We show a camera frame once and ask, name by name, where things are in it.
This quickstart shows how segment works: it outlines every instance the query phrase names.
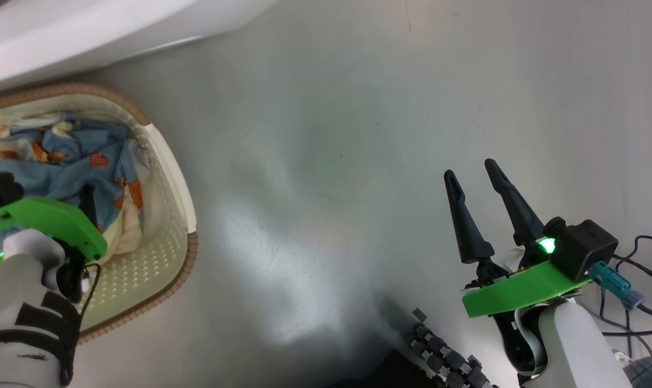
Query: clothes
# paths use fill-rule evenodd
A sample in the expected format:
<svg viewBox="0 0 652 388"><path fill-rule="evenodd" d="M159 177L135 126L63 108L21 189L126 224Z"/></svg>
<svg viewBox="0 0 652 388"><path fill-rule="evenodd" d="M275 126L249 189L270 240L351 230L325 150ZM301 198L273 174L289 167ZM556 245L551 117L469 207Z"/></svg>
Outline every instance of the clothes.
<svg viewBox="0 0 652 388"><path fill-rule="evenodd" d="M25 197L49 197L74 206L79 206L84 186L90 185L99 230L103 233L120 218L119 230L131 234L126 248L136 248L143 194L128 146L128 129L117 123L80 120L71 113L59 117L65 120L51 126L30 127L23 120L13 127L4 141L16 146L0 151L0 172L11 172L24 187ZM124 248L113 249L123 253Z"/></svg>
<svg viewBox="0 0 652 388"><path fill-rule="evenodd" d="M638 359L623 370L633 388L652 388L652 356Z"/></svg>

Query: basket handle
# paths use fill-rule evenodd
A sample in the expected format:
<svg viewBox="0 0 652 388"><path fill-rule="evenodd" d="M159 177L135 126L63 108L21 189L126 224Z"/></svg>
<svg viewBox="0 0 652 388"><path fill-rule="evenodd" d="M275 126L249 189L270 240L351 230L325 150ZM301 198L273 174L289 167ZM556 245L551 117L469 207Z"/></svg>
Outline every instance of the basket handle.
<svg viewBox="0 0 652 388"><path fill-rule="evenodd" d="M165 177L170 183L170 189L173 191L177 207L180 208L180 213L185 216L187 232L194 233L197 228L194 203L192 202L192 196L189 192L187 182L184 180L182 170L180 170L180 165L177 164L175 155L173 155L172 150L170 150L168 143L163 139L163 135L161 135L158 128L156 128L152 123L143 128L146 130L146 133L148 133L153 152L158 158L161 167L163 167Z"/></svg>

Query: laundry basket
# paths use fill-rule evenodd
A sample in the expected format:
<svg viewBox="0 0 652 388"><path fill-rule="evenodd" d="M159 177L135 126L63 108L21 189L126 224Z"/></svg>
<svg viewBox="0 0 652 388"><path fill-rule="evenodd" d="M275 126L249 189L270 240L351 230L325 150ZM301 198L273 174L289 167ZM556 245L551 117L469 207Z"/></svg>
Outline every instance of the laundry basket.
<svg viewBox="0 0 652 388"><path fill-rule="evenodd" d="M81 325L79 343L138 317L171 297L184 284L197 254L196 216L175 156L160 132L136 105L118 93L88 84L45 86L0 96L0 137L14 121L57 111L103 115L128 126L156 187L155 236L135 251L104 263ZM146 203L147 193L143 192ZM144 224L147 222L144 213Z"/></svg>

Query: perforated basket wall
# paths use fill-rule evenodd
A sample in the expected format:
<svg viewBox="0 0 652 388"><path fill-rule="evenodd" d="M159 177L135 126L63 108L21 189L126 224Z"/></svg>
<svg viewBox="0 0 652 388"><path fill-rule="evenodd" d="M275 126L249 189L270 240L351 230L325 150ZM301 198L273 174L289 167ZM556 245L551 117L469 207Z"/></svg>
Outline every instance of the perforated basket wall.
<svg viewBox="0 0 652 388"><path fill-rule="evenodd" d="M55 111L104 114L127 125L150 160L149 179L157 181L164 208L155 238L104 263L81 325L83 343L161 304L183 285L196 259L196 218L186 183L163 137L136 105L114 91L63 84L1 96L0 136L13 121Z"/></svg>

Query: black strap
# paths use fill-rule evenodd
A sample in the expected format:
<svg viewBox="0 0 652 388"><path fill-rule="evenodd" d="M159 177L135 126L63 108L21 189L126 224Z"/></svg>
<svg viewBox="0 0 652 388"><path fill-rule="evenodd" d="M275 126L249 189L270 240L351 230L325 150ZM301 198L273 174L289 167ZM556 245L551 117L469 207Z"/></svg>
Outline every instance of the black strap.
<svg viewBox="0 0 652 388"><path fill-rule="evenodd" d="M9 329L0 330L0 343L19 342L52 354L60 361L60 383L69 385L74 369L74 351L79 341L81 316L74 305L54 292L46 292L40 306L57 314L24 303L15 324L43 329L57 338L37 331Z"/></svg>

